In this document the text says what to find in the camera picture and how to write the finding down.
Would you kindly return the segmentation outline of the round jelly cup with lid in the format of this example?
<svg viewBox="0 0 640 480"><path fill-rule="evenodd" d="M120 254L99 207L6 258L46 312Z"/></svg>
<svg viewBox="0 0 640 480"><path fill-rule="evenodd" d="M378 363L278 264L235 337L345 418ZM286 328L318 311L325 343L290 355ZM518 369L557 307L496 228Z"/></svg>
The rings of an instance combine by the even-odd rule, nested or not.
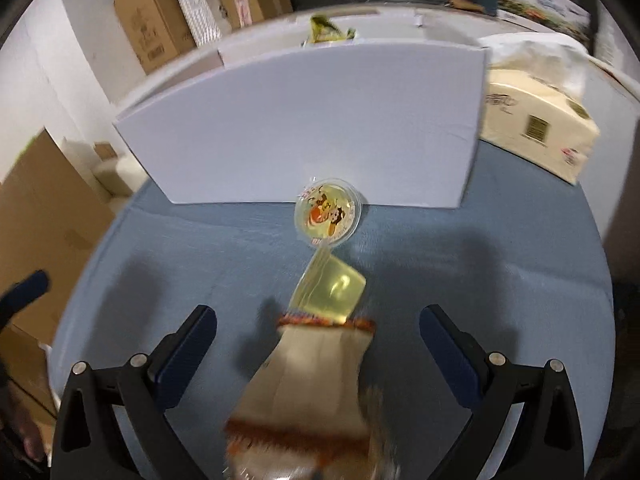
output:
<svg viewBox="0 0 640 480"><path fill-rule="evenodd" d="M300 193L294 208L294 226L312 248L336 247L359 226L362 200L356 188L341 179L312 182Z"/></svg>

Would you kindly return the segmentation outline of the clear yellow jelly cup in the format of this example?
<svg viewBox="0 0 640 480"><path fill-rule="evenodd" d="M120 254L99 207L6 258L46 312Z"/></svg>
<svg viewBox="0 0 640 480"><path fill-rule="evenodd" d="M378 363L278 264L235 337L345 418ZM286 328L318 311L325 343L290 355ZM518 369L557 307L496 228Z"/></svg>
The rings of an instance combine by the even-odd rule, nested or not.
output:
<svg viewBox="0 0 640 480"><path fill-rule="evenodd" d="M366 278L322 246L299 279L288 308L316 318L345 323L366 288Z"/></svg>

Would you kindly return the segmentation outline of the orange patterned snack bag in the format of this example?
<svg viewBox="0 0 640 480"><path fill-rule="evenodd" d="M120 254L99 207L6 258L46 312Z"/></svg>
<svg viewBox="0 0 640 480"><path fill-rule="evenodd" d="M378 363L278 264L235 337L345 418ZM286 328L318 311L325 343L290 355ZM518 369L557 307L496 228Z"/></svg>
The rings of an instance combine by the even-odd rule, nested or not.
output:
<svg viewBox="0 0 640 480"><path fill-rule="evenodd" d="M287 313L224 425L231 479L395 479L382 394L361 388L374 322Z"/></svg>

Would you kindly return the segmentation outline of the white cardboard storage box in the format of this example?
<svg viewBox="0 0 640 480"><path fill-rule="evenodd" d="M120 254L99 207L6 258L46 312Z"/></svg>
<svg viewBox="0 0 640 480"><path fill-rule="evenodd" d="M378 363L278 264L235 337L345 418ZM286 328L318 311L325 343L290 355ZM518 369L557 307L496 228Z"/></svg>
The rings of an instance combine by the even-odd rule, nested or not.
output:
<svg viewBox="0 0 640 480"><path fill-rule="evenodd" d="M116 129L175 204L288 203L337 178L375 205L459 206L488 54L435 39L355 39L192 77Z"/></svg>

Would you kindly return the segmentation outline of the yellow foil snack bag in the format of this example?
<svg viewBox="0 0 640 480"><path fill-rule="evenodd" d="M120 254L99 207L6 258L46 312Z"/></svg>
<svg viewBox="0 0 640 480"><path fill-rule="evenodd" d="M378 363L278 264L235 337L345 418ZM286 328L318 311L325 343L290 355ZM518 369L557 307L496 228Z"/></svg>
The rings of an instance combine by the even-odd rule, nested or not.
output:
<svg viewBox="0 0 640 480"><path fill-rule="evenodd" d="M332 42L349 41L355 38L355 29L340 29L326 15L314 14L310 18L310 34L302 43L302 46L306 47L310 44L332 44Z"/></svg>

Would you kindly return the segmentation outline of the brown cardboard boxes at left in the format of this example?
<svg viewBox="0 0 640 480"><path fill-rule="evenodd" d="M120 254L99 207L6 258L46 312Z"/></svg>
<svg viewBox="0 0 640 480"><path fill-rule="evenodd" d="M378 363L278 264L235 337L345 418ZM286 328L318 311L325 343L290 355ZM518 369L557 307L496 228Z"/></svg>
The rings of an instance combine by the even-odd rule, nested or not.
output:
<svg viewBox="0 0 640 480"><path fill-rule="evenodd" d="M1 332L1 359L41 425L55 424L47 355L67 301L114 220L47 131L32 139L1 183L1 289L37 270L49 291Z"/></svg>

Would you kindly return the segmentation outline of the long printed landscape box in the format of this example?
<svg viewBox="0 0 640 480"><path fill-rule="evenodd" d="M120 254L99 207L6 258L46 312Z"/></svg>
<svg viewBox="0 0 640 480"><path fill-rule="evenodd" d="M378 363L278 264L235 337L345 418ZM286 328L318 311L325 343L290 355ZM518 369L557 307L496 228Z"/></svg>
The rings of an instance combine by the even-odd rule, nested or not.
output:
<svg viewBox="0 0 640 480"><path fill-rule="evenodd" d="M589 12L570 0L498 0L498 9L576 38L590 31Z"/></svg>

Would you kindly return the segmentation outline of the white dotted paper bag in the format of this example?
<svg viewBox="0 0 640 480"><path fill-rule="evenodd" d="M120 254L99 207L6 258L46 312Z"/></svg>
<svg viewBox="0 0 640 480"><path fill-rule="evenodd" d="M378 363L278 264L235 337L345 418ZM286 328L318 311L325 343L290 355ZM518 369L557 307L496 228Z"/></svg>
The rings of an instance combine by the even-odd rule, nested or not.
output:
<svg viewBox="0 0 640 480"><path fill-rule="evenodd" d="M220 28L207 0L178 0L178 3L198 47L220 38Z"/></svg>

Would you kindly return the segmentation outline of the cream tissue pack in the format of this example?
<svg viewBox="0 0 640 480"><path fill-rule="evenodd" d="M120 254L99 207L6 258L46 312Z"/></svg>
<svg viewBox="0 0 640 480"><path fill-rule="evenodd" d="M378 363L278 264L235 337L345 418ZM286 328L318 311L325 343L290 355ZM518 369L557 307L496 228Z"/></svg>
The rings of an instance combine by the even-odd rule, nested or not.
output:
<svg viewBox="0 0 640 480"><path fill-rule="evenodd" d="M480 138L575 184L600 130L582 106L589 54L558 32L480 38L487 50Z"/></svg>

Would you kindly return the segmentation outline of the tall brown cardboard box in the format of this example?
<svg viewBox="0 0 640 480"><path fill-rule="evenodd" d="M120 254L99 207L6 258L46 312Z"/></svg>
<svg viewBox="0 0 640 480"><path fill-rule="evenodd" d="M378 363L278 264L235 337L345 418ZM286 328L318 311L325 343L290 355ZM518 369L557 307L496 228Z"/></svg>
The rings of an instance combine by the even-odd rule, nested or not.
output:
<svg viewBox="0 0 640 480"><path fill-rule="evenodd" d="M114 9L147 74L196 48L178 0L114 0Z"/></svg>

